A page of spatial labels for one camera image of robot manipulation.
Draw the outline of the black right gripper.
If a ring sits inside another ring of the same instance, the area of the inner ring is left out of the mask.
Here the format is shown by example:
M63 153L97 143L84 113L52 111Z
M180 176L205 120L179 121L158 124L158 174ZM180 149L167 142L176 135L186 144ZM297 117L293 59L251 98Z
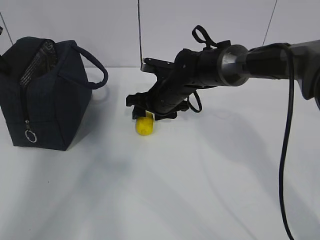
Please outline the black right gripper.
M155 121L175 119L179 111L192 110L200 112L190 102L190 95L194 95L200 105L197 93L198 86L183 82L183 78L168 74L157 74L155 84L146 92L129 94L125 99L127 107L133 106L132 118L146 117L146 111L153 113Z

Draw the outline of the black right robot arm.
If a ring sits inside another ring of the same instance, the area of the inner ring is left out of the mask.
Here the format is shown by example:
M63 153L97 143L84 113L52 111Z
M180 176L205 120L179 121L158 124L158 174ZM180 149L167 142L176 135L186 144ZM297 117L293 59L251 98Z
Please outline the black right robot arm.
M294 79L304 99L320 100L320 42L273 43L247 49L229 40L214 42L197 25L192 35L204 44L201 51L181 50L173 62L146 57L141 71L154 74L156 83L146 92L130 94L126 106L137 119L151 112L157 120L174 119L192 108L188 97L200 89L239 87L250 78Z

